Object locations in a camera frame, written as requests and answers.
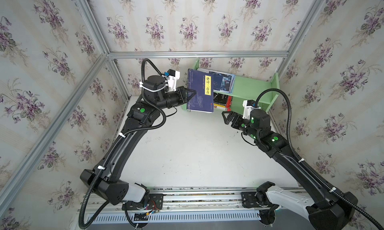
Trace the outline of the black book yellow title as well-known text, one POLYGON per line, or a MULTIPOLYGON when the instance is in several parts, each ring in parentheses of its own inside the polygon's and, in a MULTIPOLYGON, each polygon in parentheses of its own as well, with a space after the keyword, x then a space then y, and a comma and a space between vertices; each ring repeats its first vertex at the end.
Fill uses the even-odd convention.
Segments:
POLYGON ((229 96, 214 92, 214 104, 220 106, 227 106, 229 104, 229 96))

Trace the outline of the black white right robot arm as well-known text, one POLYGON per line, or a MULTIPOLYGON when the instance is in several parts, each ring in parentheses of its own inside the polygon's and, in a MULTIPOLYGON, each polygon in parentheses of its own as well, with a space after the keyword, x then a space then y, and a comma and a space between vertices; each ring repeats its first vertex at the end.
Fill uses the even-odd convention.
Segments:
POLYGON ((222 112, 226 125, 239 130, 242 136, 253 139, 252 146, 258 147, 269 158, 280 164, 306 190, 309 197, 286 192, 272 182, 265 182, 257 188, 255 197, 263 207, 272 210, 282 206, 309 221, 316 230, 341 230, 356 212, 364 216, 377 229, 383 226, 357 203, 351 192, 342 192, 319 175, 294 149, 291 140, 292 106, 289 97, 280 89, 263 91, 256 100, 244 101, 244 112, 222 112), (269 92, 281 94, 287 104, 288 117, 286 136, 271 130, 271 117, 259 107, 259 100, 269 92))

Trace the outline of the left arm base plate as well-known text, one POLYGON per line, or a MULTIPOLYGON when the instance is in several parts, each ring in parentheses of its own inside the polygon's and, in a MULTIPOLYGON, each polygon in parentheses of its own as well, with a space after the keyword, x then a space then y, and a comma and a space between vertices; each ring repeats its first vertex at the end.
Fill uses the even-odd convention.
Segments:
POLYGON ((128 201, 123 203, 122 210, 136 211, 136 210, 161 210, 163 208, 164 195, 163 194, 149 194, 142 202, 136 203, 128 201))

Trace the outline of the dark blue book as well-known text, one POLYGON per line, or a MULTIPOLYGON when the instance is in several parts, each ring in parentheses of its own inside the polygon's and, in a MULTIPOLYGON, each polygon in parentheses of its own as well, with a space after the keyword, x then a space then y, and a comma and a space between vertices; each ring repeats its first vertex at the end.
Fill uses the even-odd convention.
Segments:
POLYGON ((188 69, 188 89, 196 94, 188 101, 187 110, 203 113, 214 111, 213 76, 210 73, 188 69))

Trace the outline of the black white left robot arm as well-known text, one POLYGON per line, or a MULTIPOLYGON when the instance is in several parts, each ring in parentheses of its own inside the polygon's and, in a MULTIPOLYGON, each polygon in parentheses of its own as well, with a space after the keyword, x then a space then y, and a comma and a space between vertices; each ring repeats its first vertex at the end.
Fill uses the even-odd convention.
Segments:
POLYGON ((88 187, 78 220, 82 230, 87 229, 108 204, 136 203, 140 208, 148 205, 150 191, 144 185, 122 181, 122 171, 141 138, 148 131, 159 129, 166 123, 164 109, 184 105, 196 95, 196 91, 177 85, 180 72, 169 69, 161 73, 149 59, 142 60, 141 76, 139 87, 142 93, 131 107, 121 132, 99 163, 81 173, 80 179, 88 187), (86 207, 92 193, 105 202, 85 221, 86 207))

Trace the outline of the yellow cartoon cover book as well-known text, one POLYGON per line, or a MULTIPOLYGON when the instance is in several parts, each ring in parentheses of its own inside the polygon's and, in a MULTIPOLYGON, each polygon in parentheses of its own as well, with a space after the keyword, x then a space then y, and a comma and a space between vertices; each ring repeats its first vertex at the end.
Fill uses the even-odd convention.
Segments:
POLYGON ((228 110, 228 107, 226 105, 217 104, 217 103, 214 103, 214 108, 218 109, 218 110, 222 110, 222 111, 227 111, 228 110))

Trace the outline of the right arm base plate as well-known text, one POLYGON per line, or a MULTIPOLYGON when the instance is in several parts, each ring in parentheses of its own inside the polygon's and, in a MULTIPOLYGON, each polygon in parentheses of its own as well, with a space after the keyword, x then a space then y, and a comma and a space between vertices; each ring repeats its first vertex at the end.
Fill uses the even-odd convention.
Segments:
POLYGON ((243 208, 265 208, 268 206, 261 192, 241 192, 243 208))

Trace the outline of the green nature encyclopedia book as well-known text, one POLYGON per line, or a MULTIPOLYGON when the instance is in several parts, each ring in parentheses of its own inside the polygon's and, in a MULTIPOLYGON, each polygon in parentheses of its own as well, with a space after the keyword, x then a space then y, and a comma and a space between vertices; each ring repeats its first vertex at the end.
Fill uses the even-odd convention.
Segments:
POLYGON ((229 104, 227 105, 227 107, 228 107, 227 111, 231 111, 231 105, 232 105, 232 97, 229 96, 229 104))

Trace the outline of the white science youth magazine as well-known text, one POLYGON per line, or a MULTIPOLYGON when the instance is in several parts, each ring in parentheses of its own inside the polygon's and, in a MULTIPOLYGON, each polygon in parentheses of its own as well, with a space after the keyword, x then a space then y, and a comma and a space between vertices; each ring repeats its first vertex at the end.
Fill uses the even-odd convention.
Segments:
POLYGON ((212 75, 212 87, 214 91, 219 91, 221 93, 232 94, 235 84, 236 76, 234 74, 223 73, 214 70, 208 70, 203 68, 198 68, 198 71, 209 73, 212 75))

